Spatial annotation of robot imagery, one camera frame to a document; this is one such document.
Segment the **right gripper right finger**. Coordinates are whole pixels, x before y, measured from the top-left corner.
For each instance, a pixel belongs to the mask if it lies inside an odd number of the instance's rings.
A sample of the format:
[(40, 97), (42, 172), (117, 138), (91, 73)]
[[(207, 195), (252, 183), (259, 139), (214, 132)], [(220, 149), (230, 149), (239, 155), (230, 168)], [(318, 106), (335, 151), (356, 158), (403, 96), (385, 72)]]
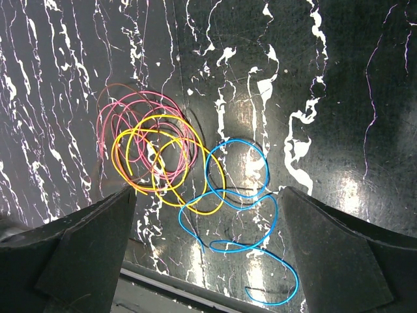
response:
[(416, 311), (416, 238), (293, 187), (281, 204), (310, 312)]

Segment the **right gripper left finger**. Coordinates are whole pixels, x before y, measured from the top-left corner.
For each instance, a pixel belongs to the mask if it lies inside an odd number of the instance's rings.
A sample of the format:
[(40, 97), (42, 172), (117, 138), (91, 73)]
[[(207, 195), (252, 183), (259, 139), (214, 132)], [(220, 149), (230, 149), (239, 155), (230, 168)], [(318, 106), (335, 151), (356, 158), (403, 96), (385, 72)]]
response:
[(126, 187), (37, 228), (1, 216), (1, 311), (109, 312), (135, 206)]

